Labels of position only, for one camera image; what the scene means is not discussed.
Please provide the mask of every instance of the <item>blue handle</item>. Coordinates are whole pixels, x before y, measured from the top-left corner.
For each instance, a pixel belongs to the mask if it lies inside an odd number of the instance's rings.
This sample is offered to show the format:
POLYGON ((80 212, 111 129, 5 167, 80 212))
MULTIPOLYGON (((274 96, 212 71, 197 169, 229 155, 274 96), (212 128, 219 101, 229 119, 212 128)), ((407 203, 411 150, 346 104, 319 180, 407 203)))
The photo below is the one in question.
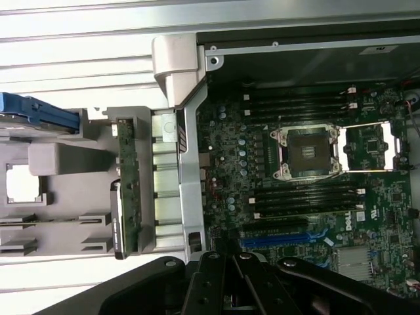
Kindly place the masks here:
POLYGON ((62 110, 30 96, 0 93, 0 113, 24 116, 34 125, 44 122, 79 130, 79 114, 62 110))

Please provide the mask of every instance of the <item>ram slot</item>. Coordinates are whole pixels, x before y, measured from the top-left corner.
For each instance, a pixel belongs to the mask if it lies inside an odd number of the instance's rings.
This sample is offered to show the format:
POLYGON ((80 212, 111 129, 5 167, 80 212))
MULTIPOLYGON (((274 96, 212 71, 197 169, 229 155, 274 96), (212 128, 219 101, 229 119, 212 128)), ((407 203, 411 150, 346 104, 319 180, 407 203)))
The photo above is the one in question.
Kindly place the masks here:
POLYGON ((282 121, 306 121, 345 117, 348 114, 346 95, 286 96, 257 98, 243 103, 245 116, 251 123, 282 121))
POLYGON ((363 207, 357 183, 259 188, 249 198, 256 219, 353 211, 363 207))

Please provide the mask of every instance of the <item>silver bracket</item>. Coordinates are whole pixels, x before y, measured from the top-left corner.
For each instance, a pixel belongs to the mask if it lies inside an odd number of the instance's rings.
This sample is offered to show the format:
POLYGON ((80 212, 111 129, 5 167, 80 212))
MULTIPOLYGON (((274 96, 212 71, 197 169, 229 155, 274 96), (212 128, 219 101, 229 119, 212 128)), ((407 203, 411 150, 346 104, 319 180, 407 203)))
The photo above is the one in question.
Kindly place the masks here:
POLYGON ((155 79, 170 108, 180 108, 205 77, 204 47, 193 33, 163 35, 152 42, 155 79))
POLYGON ((162 139, 164 142, 178 141, 178 127, 176 113, 162 114, 162 139))

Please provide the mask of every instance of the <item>pcie slot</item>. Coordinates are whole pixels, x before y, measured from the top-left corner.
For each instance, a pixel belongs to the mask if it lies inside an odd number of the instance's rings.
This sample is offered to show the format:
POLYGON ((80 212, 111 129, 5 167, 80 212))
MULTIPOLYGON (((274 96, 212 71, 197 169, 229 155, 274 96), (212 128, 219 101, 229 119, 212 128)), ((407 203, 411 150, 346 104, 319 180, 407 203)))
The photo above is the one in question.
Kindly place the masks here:
POLYGON ((247 223, 242 225, 241 229, 244 232, 253 231, 265 231, 273 229, 284 229, 284 228, 301 228, 307 227, 308 220, 296 219, 296 220, 268 220, 268 221, 257 221, 254 223, 247 223))
POLYGON ((310 232, 298 234, 286 234, 279 236, 264 236, 261 238, 244 238, 240 240, 240 244, 245 248, 279 246, 285 244, 296 243, 312 243, 316 242, 318 238, 323 238, 327 233, 325 229, 322 233, 311 234, 310 232))

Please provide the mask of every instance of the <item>capacitor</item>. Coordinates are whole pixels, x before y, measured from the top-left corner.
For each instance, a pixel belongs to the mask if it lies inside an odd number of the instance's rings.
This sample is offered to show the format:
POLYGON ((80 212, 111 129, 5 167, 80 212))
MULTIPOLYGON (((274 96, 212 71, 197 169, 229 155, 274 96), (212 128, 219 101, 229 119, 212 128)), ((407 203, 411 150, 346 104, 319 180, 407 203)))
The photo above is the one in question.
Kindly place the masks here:
POLYGON ((367 230, 366 235, 368 236, 368 238, 374 239, 378 237, 378 233, 376 233, 375 231, 371 231, 371 230, 367 230))

